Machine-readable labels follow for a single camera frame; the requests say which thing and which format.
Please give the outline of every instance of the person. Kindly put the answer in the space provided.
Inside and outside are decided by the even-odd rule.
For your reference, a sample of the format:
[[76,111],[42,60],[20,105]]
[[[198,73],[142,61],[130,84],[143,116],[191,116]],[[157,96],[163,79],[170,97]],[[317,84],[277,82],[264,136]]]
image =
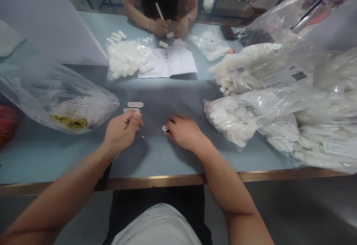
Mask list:
[[[185,37],[190,25],[197,18],[197,0],[141,0],[144,14],[135,8],[135,2],[136,0],[123,0],[127,17],[137,26],[160,37],[164,37],[168,33],[168,27],[172,20],[178,20],[173,30],[175,37]],[[156,3],[160,7],[164,20],[160,18]],[[184,7],[184,11],[187,7],[187,14],[184,17],[180,17],[179,5]]]
[[[134,111],[113,118],[98,149],[43,191],[2,234],[0,244],[53,244],[142,125],[141,114]],[[202,162],[209,188],[225,216],[229,244],[273,245],[249,192],[198,125],[175,115],[166,126],[169,139]],[[160,199],[165,202],[155,203]],[[148,205],[140,211],[137,206],[142,203]],[[212,244],[204,225],[204,206],[203,186],[115,191],[104,244]]]

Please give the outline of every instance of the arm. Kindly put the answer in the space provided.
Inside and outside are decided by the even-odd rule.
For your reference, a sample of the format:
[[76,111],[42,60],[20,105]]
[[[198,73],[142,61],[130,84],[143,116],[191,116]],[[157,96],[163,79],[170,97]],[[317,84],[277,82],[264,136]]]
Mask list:
[[0,244],[53,244],[83,208],[114,157],[134,140],[141,114],[113,118],[102,145],[42,192],[0,237]]
[[174,116],[166,126],[173,142],[201,160],[209,188],[225,215],[229,244],[274,245],[243,182],[198,125],[187,117]]
[[198,12],[197,0],[186,0],[186,3],[187,3],[187,15],[182,19],[180,19],[174,28],[174,34],[175,37],[177,38],[186,37],[190,27],[189,16],[192,18],[192,22],[195,22],[197,19],[197,12]]
[[147,29],[160,37],[165,36],[167,34],[171,20],[169,19],[164,21],[162,19],[158,19],[157,21],[154,21],[147,18],[138,9],[135,8],[135,1],[136,0],[123,0],[126,16],[137,26]]

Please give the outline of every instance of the light blue table surface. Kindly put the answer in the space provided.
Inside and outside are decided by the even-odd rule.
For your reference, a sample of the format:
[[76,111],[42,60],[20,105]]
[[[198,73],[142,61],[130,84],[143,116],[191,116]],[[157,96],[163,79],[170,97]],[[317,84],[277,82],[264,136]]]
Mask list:
[[[94,36],[105,48],[106,37],[122,30],[128,39],[147,36],[119,15],[80,12]],[[207,30],[219,31],[219,26],[195,24],[190,35]],[[231,163],[236,171],[266,171],[293,168],[273,149],[260,134],[255,134],[245,150],[238,153],[232,143],[225,139],[206,119],[203,100],[222,97],[208,62],[187,38],[187,49],[192,51],[197,74],[183,74],[171,78],[137,79],[136,77],[107,80],[106,67],[71,66],[71,68],[94,83],[107,88],[120,101],[115,115],[123,112],[127,102],[141,101],[144,126],[138,131],[134,143],[114,160],[110,178],[148,177],[157,175],[183,175],[202,173],[198,159],[190,152],[171,143],[162,132],[162,126],[175,112],[192,117]],[[230,41],[232,49],[239,52],[242,46]],[[36,53],[27,41],[22,43],[0,63],[21,63]],[[0,153],[0,184],[39,183],[54,181],[70,167],[93,152],[104,137],[106,123],[84,135],[68,135],[44,127],[24,116],[13,140]]]

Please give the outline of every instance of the red object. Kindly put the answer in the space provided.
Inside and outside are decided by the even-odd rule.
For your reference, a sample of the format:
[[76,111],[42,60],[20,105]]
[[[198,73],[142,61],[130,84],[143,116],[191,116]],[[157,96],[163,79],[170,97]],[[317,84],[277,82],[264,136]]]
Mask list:
[[16,125],[16,111],[6,106],[0,106],[0,147],[12,139]]

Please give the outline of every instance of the metal table edge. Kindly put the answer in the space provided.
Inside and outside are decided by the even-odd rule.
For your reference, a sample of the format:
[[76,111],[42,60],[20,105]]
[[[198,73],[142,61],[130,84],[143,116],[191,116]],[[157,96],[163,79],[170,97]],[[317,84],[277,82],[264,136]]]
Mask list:
[[[315,167],[288,170],[248,171],[237,172],[237,174],[245,183],[348,175]],[[52,182],[0,185],[0,197],[39,195],[51,184]],[[106,187],[97,188],[96,191],[112,191],[151,187],[193,186],[204,184],[207,184],[206,176],[204,174],[161,175],[150,177],[108,179]]]

